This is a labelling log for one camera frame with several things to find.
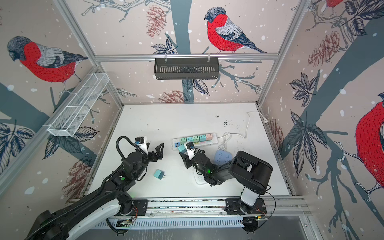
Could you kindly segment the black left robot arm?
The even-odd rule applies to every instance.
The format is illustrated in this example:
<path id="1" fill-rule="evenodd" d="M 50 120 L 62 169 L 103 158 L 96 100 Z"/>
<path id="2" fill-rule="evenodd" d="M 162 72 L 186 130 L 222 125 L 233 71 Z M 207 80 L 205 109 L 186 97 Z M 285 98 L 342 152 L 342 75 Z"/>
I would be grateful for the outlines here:
<path id="1" fill-rule="evenodd" d="M 68 207 L 38 215 L 26 238 L 75 240 L 98 223 L 108 221 L 117 214 L 129 216 L 135 221 L 142 208 L 135 205 L 128 190 L 144 178 L 149 163 L 163 158 L 164 144 L 159 144 L 153 152 L 148 150 L 149 144 L 143 137 L 137 137 L 129 144 L 135 151 L 125 157 L 116 143 L 122 162 L 102 180 L 100 187 Z"/>

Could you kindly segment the white multicolour power strip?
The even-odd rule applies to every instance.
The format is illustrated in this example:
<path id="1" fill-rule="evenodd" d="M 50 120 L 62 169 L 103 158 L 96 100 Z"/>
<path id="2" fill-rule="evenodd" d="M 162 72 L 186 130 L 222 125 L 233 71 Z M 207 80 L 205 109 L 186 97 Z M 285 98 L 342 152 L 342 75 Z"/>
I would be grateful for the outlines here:
<path id="1" fill-rule="evenodd" d="M 179 147 L 185 143 L 192 142 L 196 147 L 204 147 L 218 144 L 218 137 L 216 133 L 207 133 L 201 135 L 190 135 L 186 137 L 172 139 L 172 149 L 178 151 Z"/>

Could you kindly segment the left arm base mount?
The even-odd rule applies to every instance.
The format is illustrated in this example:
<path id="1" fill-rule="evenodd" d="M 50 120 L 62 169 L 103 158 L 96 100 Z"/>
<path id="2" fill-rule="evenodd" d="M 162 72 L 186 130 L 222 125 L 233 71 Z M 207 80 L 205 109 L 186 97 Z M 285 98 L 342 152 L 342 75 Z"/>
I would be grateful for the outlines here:
<path id="1" fill-rule="evenodd" d="M 145 216 L 148 208 L 148 200 L 133 199 L 121 205 L 116 216 Z"/>

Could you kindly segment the blue square socket cube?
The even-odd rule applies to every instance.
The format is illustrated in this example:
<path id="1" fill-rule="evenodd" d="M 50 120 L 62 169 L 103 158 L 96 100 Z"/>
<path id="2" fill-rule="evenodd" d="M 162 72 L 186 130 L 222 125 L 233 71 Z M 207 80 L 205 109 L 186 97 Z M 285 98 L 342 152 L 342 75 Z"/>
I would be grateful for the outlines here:
<path id="1" fill-rule="evenodd" d="M 214 157 L 214 164 L 222 166 L 224 164 L 230 163 L 232 159 L 233 156 L 231 153 L 223 150 L 217 150 Z"/>

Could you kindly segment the white square socket cube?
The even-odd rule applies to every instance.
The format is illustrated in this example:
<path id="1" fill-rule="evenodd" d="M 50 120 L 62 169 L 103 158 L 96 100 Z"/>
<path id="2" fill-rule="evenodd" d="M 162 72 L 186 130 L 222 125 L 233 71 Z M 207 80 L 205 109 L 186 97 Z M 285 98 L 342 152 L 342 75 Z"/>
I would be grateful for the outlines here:
<path id="1" fill-rule="evenodd" d="M 203 175 L 199 175 L 197 173 L 194 173 L 194 178 L 195 178 L 197 185 L 199 185 L 199 186 L 207 184 Z"/>

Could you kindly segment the pink USB charger plug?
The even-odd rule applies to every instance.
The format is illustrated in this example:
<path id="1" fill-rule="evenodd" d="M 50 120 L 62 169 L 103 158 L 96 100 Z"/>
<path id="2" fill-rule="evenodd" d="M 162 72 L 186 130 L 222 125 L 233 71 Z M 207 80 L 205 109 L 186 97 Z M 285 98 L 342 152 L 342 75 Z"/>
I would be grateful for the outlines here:
<path id="1" fill-rule="evenodd" d="M 206 134 L 206 140 L 211 141 L 213 139 L 213 134 Z"/>

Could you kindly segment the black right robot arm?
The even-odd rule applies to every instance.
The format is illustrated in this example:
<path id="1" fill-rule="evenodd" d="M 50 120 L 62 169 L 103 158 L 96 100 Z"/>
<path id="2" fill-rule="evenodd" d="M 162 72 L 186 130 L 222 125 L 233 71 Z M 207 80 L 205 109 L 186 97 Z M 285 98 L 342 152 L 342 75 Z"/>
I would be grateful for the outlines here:
<path id="1" fill-rule="evenodd" d="M 244 189 L 239 199 L 226 199 L 224 211 L 229 215 L 266 214 L 256 206 L 257 199 L 271 188 L 269 181 L 273 167 L 244 151 L 223 165 L 216 165 L 205 155 L 205 151 L 187 142 L 179 146 L 179 154 L 187 169 L 194 167 L 210 186 L 218 186 L 227 180 L 235 179 Z"/>

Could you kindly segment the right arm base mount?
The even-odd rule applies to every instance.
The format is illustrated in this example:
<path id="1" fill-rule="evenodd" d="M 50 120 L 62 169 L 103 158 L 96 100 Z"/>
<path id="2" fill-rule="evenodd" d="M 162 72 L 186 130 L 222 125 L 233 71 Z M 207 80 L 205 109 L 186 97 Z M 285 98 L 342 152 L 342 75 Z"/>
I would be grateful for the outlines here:
<path id="1" fill-rule="evenodd" d="M 229 198 L 225 200 L 224 211 L 228 215 L 266 215 L 266 205 L 262 198 L 257 198 L 256 202 L 249 206 L 243 203 L 240 198 Z"/>

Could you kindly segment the green charger plug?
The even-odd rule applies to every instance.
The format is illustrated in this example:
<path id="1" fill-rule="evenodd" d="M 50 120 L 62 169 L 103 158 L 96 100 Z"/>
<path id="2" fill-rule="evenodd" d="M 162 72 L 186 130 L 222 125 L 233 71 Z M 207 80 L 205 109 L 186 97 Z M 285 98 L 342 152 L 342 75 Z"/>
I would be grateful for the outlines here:
<path id="1" fill-rule="evenodd" d="M 187 143 L 187 138 L 180 138 L 180 144 L 184 145 L 185 143 Z"/>
<path id="2" fill-rule="evenodd" d="M 200 141 L 200 136 L 193 136 L 194 143 L 198 143 Z"/>

